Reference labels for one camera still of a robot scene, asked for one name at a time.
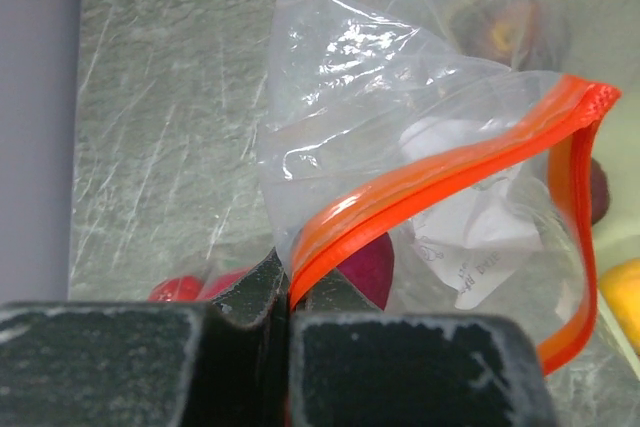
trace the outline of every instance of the red zipper seal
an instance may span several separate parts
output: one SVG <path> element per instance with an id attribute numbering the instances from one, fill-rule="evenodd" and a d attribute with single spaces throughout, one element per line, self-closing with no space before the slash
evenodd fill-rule
<path id="1" fill-rule="evenodd" d="M 495 172 L 551 150 L 555 177 L 550 190 L 579 240 L 587 285 L 574 317 L 538 352 L 545 373 L 568 362 L 591 336 L 597 314 L 591 210 L 585 208 L 590 206 L 589 161 L 599 123 L 619 97 L 614 87 L 565 75 L 505 134 L 419 160 L 338 199 L 307 223 L 294 248 L 291 308 L 333 268 L 396 225 Z"/>

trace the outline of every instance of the ziplock bag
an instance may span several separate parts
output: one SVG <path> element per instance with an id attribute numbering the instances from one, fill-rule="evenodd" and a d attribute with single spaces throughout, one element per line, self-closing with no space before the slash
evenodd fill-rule
<path id="1" fill-rule="evenodd" d="M 277 2 L 258 159 L 291 304 L 391 232 L 387 310 L 506 315 L 548 373 L 593 331 L 590 154 L 619 92 L 462 55 L 429 3 Z"/>

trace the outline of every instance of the orange fruit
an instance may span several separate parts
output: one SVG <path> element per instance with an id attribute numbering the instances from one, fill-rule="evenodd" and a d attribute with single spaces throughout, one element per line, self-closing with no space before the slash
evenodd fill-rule
<path id="1" fill-rule="evenodd" d="M 599 283 L 613 315 L 640 355 L 640 258 L 609 269 Z"/>

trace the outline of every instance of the clear plastic bag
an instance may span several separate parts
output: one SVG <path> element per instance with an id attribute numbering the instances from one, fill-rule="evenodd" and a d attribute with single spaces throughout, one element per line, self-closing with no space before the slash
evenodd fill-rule
<path id="1" fill-rule="evenodd" d="M 510 68 L 556 68 L 557 2 L 466 1 L 278 0 L 261 187 L 292 305 L 391 232 L 388 310 L 507 315 L 550 372 L 595 322 L 590 153 L 619 92 Z M 506 54 L 464 55 L 501 2 Z"/>

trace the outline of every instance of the white object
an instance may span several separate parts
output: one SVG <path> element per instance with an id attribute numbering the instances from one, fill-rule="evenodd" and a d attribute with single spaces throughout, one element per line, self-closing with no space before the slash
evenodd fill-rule
<path id="1" fill-rule="evenodd" d="M 468 144 L 483 129 L 481 122 L 425 118 L 402 134 L 400 147 L 413 162 Z M 509 208 L 507 195 L 521 170 L 518 164 L 498 172 L 411 219 L 414 250 L 458 291 L 458 309 L 478 306 L 542 249 L 533 220 Z"/>

